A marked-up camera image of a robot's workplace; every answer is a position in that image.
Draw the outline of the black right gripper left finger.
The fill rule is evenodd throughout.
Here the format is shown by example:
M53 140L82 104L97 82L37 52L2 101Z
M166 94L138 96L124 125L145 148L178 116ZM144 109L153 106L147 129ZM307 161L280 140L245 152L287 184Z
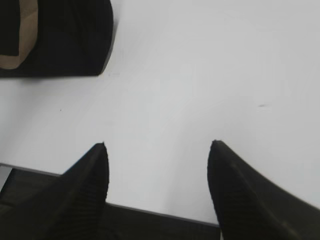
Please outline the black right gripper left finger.
M97 240L109 185L104 143L0 218L2 240Z

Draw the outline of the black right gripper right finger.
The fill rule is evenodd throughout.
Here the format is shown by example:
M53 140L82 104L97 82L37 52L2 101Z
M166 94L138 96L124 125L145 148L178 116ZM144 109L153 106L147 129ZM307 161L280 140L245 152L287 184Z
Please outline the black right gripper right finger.
M320 210L280 188L221 140L211 144L207 181L225 240L318 240Z

